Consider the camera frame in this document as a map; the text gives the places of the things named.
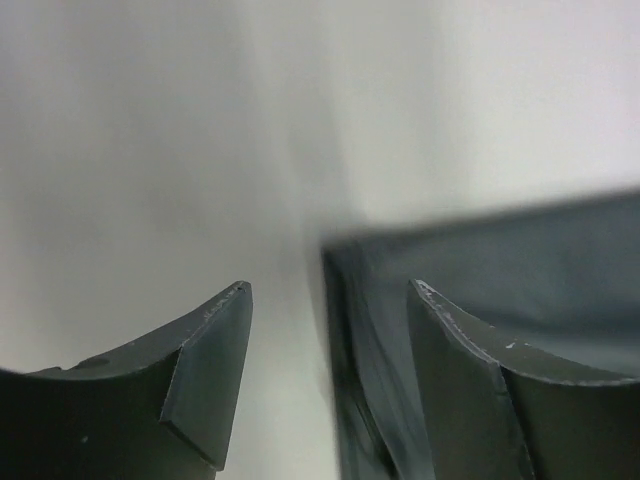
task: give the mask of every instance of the curved plastic edge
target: curved plastic edge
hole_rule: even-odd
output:
[[[203,327],[182,347],[160,416],[217,470],[224,469],[229,449],[252,311],[246,283],[205,310]]]
[[[28,374],[8,370],[2,370],[2,373],[28,375],[45,381],[104,380],[130,375],[162,361],[185,345],[192,345],[217,322],[220,312],[242,301],[246,294],[251,302],[251,285],[243,281],[235,282],[182,317],[120,347],[87,358],[68,370],[53,367]]]
[[[500,364],[452,328],[453,318],[436,310],[435,300],[430,290],[411,288],[407,313],[436,477],[533,480]]]
[[[640,383],[640,379],[573,362],[530,346],[460,309],[427,283],[412,282],[420,298],[446,329],[451,341],[498,363],[523,377],[558,385],[616,386]]]

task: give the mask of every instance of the white wall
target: white wall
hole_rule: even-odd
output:
[[[639,17],[0,2],[0,364],[70,366],[250,280],[224,478],[336,478],[318,238],[638,185]]]

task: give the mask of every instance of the blurry gray object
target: blurry gray object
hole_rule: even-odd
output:
[[[407,318],[412,279],[500,335],[640,377],[638,194],[369,233],[328,244],[323,262],[346,480],[436,478]]]

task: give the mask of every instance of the dark gray surface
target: dark gray surface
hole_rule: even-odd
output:
[[[419,280],[407,307],[438,479],[640,478],[640,379],[505,335]]]
[[[0,369],[5,478],[211,480],[224,468],[252,315],[237,282],[71,370]]]
[[[433,478],[406,325],[405,292],[412,278],[543,351],[640,374],[636,194],[368,235],[329,246],[324,259],[334,368],[340,352],[351,349],[341,368],[357,372],[404,480]],[[340,404],[340,390],[336,396]],[[347,480],[390,478],[382,470],[350,473],[354,462],[366,460],[354,439],[342,435]]]

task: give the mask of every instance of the white background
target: white background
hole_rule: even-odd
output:
[[[337,478],[319,239],[637,186],[638,25],[631,0],[0,1],[0,364],[69,367],[249,280],[220,478]]]

